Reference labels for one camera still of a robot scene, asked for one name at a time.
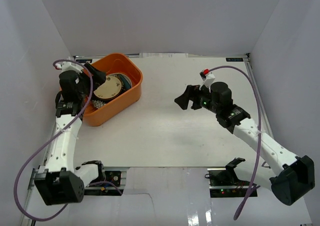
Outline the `beige patterned round plate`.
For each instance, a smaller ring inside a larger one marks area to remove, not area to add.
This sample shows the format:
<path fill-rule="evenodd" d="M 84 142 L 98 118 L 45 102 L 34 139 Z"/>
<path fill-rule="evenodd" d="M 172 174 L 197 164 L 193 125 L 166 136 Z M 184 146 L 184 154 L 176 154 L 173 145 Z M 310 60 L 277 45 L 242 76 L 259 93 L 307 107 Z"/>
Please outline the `beige patterned round plate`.
<path fill-rule="evenodd" d="M 120 94 L 122 81 L 115 76 L 106 76 L 106 81 L 100 85 L 93 94 L 100 100 L 108 101 Z"/>

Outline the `black floral square plate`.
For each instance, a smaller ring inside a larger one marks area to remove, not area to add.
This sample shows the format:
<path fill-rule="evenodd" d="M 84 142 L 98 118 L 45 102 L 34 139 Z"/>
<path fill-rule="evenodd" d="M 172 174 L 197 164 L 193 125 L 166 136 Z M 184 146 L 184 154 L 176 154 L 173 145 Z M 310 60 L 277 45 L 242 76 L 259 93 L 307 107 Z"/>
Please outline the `black floral square plate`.
<path fill-rule="evenodd" d="M 91 102 L 92 102 L 93 107 L 97 110 L 106 104 L 104 101 L 101 101 L 101 100 L 92 100 Z"/>

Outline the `teal square plate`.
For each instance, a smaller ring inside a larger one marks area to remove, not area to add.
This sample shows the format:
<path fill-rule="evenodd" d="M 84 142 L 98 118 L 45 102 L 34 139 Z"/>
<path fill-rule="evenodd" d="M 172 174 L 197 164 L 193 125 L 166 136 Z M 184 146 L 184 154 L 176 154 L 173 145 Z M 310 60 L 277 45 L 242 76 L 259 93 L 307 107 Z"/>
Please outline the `teal square plate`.
<path fill-rule="evenodd" d="M 131 80 L 125 74 L 118 73 L 117 76 L 122 81 L 123 88 L 127 91 L 132 88 Z"/>

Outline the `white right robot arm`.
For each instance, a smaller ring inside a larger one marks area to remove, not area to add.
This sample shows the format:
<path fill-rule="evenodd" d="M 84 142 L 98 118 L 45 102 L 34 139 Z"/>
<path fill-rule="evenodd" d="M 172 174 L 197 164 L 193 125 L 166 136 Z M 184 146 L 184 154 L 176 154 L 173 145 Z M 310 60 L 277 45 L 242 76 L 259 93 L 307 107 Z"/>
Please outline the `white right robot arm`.
<path fill-rule="evenodd" d="M 315 186 L 314 161 L 307 155 L 299 157 L 285 149 L 268 134 L 260 131 L 243 108 L 233 103 L 232 92 L 224 82 L 188 85 L 175 98 L 183 110 L 192 102 L 192 109 L 207 109 L 216 115 L 218 123 L 260 154 L 272 170 L 258 185 L 269 187 L 285 205 L 292 205 Z"/>

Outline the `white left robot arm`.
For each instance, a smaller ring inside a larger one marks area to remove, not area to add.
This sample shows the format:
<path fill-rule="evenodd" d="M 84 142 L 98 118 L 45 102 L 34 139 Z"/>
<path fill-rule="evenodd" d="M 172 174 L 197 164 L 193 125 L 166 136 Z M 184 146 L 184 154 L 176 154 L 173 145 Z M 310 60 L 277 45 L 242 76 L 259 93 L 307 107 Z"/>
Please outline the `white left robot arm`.
<path fill-rule="evenodd" d="M 74 167 L 74 152 L 84 109 L 93 91 L 106 81 L 106 74 L 89 62 L 83 67 L 74 61 L 55 63 L 60 70 L 60 91 L 55 98 L 55 136 L 50 143 L 43 172 L 35 175 L 34 183 L 46 205 L 78 203 L 85 188 L 101 185 L 106 179 L 103 164 L 92 160 Z"/>

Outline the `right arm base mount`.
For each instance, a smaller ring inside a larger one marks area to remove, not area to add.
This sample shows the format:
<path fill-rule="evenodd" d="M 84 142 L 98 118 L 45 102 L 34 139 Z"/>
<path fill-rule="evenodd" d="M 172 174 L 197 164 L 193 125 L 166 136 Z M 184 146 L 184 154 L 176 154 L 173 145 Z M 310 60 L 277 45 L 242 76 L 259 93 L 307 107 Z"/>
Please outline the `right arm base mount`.
<path fill-rule="evenodd" d="M 207 169 L 204 177 L 208 180 L 211 198 L 243 198 L 246 195 L 249 181 L 239 180 L 234 171 L 238 164 L 245 161 L 238 157 L 225 167 Z"/>

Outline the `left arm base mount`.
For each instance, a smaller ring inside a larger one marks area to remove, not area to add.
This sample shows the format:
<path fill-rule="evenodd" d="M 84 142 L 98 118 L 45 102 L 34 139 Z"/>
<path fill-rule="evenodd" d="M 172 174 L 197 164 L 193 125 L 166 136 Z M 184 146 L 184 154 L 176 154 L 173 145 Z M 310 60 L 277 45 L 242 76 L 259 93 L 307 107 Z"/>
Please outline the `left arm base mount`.
<path fill-rule="evenodd" d="M 92 196 L 122 196 L 124 184 L 121 171 L 105 171 L 96 164 L 77 167 L 75 175 L 84 184 L 84 194 Z"/>

